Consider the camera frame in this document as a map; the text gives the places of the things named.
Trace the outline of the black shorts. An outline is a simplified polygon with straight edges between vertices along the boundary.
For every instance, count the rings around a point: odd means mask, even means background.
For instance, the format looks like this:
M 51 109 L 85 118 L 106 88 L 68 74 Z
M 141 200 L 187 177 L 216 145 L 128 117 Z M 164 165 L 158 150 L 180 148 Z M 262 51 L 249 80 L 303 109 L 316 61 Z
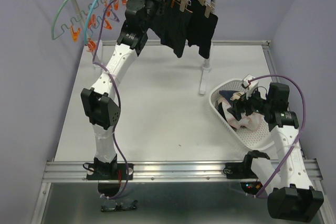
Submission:
M 201 5 L 198 0 L 191 0 L 191 6 L 188 7 L 188 10 L 193 12 L 186 28 L 188 46 L 198 46 L 199 55 L 208 59 L 218 17 L 210 13 L 207 18 L 205 16 L 206 7 Z
M 165 3 L 162 16 L 154 19 L 146 19 L 147 28 L 154 31 L 159 37 L 160 43 L 173 49 L 174 54 L 180 58 L 183 55 L 186 42 L 186 28 L 190 22 L 192 12 L 180 11 L 179 3 Z

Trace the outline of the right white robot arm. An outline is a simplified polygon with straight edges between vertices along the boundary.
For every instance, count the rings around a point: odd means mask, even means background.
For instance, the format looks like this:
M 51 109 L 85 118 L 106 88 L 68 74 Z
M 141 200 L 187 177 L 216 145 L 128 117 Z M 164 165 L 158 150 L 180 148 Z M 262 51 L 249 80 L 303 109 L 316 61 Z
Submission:
M 272 218 L 309 223 L 323 205 L 324 196 L 314 189 L 305 168 L 298 146 L 299 121 L 288 109 L 289 86 L 272 82 L 265 98 L 261 97 L 258 84 L 244 81 L 242 86 L 244 94 L 234 97 L 228 111 L 237 120 L 242 119 L 242 113 L 264 117 L 279 164 L 273 167 L 268 154 L 253 150 L 240 163 L 226 163 L 223 172 L 228 179 L 259 179 L 262 187 L 254 196 L 267 194 L 267 209 Z

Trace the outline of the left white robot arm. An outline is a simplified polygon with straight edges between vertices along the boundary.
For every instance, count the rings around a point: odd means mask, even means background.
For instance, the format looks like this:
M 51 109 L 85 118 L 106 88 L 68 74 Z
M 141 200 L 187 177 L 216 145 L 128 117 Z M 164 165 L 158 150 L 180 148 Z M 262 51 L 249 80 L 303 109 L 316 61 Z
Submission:
M 171 0 L 127 0 L 125 21 L 114 52 L 96 82 L 81 92 L 85 115 L 93 126 L 96 154 L 85 163 L 87 180 L 112 180 L 117 177 L 117 152 L 114 144 L 116 125 L 121 115 L 118 86 L 126 71 L 145 46 L 147 30 L 155 18 L 164 14 Z

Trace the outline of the pink plastic bag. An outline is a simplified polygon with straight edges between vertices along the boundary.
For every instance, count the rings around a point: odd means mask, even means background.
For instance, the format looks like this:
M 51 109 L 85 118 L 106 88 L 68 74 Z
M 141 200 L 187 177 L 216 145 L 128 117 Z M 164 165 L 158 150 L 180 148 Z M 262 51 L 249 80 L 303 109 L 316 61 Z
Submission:
M 227 109 L 230 108 L 227 100 L 220 98 L 215 102 L 215 105 L 217 106 L 217 111 L 222 116 L 224 121 L 226 121 L 229 126 L 235 130 L 247 128 L 250 131 L 255 132 L 259 129 L 261 121 L 264 118 L 261 114 L 258 113 L 252 113 L 249 116 L 246 116 L 245 113 L 242 113 L 241 120 L 238 121 L 227 111 Z

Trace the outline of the navy underwear beige waistband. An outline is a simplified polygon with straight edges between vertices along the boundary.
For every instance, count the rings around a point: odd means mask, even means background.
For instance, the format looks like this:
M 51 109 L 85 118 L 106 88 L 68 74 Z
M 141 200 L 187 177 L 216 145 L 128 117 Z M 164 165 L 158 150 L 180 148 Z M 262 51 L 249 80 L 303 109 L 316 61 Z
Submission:
M 220 90 L 219 94 L 232 105 L 234 101 L 239 100 L 245 93 L 242 91 Z

